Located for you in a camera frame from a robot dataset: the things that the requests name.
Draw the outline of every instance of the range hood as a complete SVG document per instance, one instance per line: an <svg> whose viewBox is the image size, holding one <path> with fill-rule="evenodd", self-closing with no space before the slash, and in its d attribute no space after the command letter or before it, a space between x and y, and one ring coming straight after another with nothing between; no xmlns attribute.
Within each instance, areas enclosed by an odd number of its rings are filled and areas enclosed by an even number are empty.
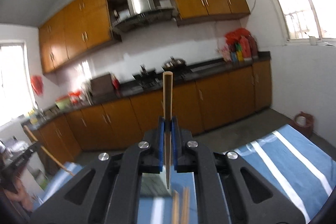
<svg viewBox="0 0 336 224"><path fill-rule="evenodd" d="M173 17L174 7L155 6L153 0L127 0L127 4L129 14L112 23L115 32L128 32Z"/></svg>

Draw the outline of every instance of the gray floor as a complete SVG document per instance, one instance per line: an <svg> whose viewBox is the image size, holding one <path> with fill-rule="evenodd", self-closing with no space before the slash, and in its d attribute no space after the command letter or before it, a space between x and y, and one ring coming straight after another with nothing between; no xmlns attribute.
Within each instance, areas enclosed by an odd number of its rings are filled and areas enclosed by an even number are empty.
<svg viewBox="0 0 336 224"><path fill-rule="evenodd" d="M261 138L289 121L288 117L272 109L266 109L241 121L199 135L195 137L195 140L204 143L214 152L225 152ZM326 140L316 134L310 140L336 160L336 148ZM107 152L115 155L122 151ZM98 157L100 153L84 152L78 157L77 163L85 165Z"/></svg>

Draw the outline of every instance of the silver handle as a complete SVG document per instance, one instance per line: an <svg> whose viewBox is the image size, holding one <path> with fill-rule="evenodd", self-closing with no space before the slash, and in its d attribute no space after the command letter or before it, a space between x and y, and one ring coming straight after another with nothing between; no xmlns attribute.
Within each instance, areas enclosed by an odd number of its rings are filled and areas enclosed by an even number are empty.
<svg viewBox="0 0 336 224"><path fill-rule="evenodd" d="M201 90L198 90L198 92L199 92L199 98L200 98L201 100L203 100L203 93L202 93L202 91L201 91Z"/></svg>
<svg viewBox="0 0 336 224"><path fill-rule="evenodd" d="M110 116L108 114L106 114L106 118L109 121L109 123L111 123L111 119L110 119Z"/></svg>
<svg viewBox="0 0 336 224"><path fill-rule="evenodd" d="M104 114L102 114L102 116L103 116L103 119L104 119L104 121L107 123L107 120L106 120L106 118L105 118Z"/></svg>

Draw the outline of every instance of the black countertop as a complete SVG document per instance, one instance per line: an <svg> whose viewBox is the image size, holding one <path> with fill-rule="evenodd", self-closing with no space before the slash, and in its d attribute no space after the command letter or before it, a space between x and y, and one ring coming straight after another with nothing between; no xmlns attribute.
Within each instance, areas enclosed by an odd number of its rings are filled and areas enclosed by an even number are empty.
<svg viewBox="0 0 336 224"><path fill-rule="evenodd" d="M247 62L239 62L239 63L227 63L224 62L222 58L220 59L215 59L215 60L210 60L202 63L197 63L197 64L192 64L189 65L187 68L191 70L191 73L188 73L185 75L183 79L177 78L174 79L174 85L182 85L184 83L190 82L190 81L195 81L198 79L210 77L212 75L216 75L219 73L223 72L230 72L233 70L237 70L240 68L248 67L251 66L253 63L256 62L262 62L262 61L267 61L270 60L270 52L259 52L259 58L256 60L251 60ZM158 85L152 87L152 88L147 88L143 89L140 87L140 85L135 81L129 81L126 83L122 83L120 85L120 89L116 92L113 93L108 93L102 96L97 96L92 98L92 105L90 105L88 102L83 102L77 105L73 105L72 107L69 107L65 110L60 111L58 114L52 116L49 119L39 121L38 123L32 125L29 120L22 122L23 125L27 125L30 130L37 130L47 124L48 122L52 121L53 119L63 115L64 113L69 113L75 110L83 109L86 107L90 107L93 105L99 105L99 104L104 104L108 102L112 102L115 100L119 100L121 98L126 98L126 97L131 97L139 94L145 94L148 92L152 92L155 90L160 90L162 89L162 74L157 75L158 78L160 79L160 82Z"/></svg>

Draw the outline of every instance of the silver screw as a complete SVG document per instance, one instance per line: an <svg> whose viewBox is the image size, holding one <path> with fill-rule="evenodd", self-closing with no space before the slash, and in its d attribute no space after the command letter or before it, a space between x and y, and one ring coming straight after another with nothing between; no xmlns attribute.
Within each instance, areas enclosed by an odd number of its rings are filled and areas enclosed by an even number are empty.
<svg viewBox="0 0 336 224"><path fill-rule="evenodd" d="M234 151L230 151L226 155L231 160L235 160L235 159L238 158L238 154L236 152L234 152Z"/></svg>
<svg viewBox="0 0 336 224"><path fill-rule="evenodd" d="M142 142L139 142L138 146L140 148L148 148L149 147L149 143L146 142L146 141L142 141Z"/></svg>
<svg viewBox="0 0 336 224"><path fill-rule="evenodd" d="M107 153L101 153L101 154L99 154L98 159L100 159L100 160L108 160L109 157L110 157L109 154L107 154Z"/></svg>
<svg viewBox="0 0 336 224"><path fill-rule="evenodd" d="M189 141L187 142L187 146L190 148L195 148L198 146L198 142L197 141Z"/></svg>

